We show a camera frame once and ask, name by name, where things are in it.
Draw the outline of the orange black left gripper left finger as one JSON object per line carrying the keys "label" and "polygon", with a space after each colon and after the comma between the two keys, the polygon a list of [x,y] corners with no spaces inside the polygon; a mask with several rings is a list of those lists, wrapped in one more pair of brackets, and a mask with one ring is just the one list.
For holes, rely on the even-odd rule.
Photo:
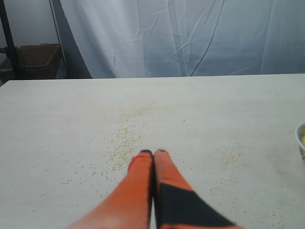
{"label": "orange black left gripper left finger", "polygon": [[126,176],[95,209],[69,229],[148,229],[152,209],[153,155],[142,150]]}

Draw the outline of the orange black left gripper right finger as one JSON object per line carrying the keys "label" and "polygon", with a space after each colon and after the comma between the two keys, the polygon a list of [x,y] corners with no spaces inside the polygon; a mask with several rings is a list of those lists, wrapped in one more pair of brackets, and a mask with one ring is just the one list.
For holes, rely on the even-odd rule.
{"label": "orange black left gripper right finger", "polygon": [[204,202],[181,175],[169,153],[154,153],[158,229],[241,229]]}

